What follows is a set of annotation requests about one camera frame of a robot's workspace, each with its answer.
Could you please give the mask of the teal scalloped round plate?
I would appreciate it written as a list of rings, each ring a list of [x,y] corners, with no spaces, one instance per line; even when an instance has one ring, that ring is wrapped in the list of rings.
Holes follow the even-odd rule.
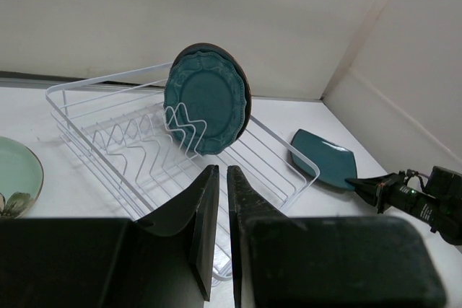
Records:
[[[164,91],[167,117],[183,126],[175,136],[200,155],[219,154],[237,140],[248,122],[250,87],[232,57],[212,50],[181,56]]]

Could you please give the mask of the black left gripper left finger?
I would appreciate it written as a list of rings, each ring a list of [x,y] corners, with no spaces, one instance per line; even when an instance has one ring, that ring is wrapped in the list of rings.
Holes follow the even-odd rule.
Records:
[[[209,301],[219,168],[150,214],[1,222],[3,307],[202,307]]]

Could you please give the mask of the teal square plate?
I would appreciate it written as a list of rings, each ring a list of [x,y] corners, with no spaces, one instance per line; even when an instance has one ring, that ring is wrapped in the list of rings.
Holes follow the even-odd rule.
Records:
[[[320,182],[354,191],[354,187],[346,181],[357,178],[357,164],[352,151],[303,129],[295,133],[291,145],[317,165]]]

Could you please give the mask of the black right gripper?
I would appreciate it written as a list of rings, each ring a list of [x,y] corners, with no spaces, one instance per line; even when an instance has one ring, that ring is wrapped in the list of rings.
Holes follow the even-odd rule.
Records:
[[[345,181],[356,188],[355,193],[365,203],[376,207],[379,214],[394,207],[431,224],[436,207],[435,199],[407,185],[411,178],[418,176],[416,172],[407,170],[379,177],[347,178]]]

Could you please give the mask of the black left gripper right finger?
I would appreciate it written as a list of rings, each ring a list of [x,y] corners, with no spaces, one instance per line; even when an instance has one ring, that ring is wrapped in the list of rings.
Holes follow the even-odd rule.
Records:
[[[288,217],[227,169],[236,307],[444,307],[419,232],[396,217]]]

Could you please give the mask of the blue round floral plate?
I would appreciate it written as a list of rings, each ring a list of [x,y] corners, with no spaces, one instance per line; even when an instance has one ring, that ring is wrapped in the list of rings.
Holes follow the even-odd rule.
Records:
[[[240,64],[225,49],[211,43],[184,48],[173,61],[165,101],[185,104],[188,115],[207,122],[206,137],[226,135],[236,141],[251,113],[251,92]]]

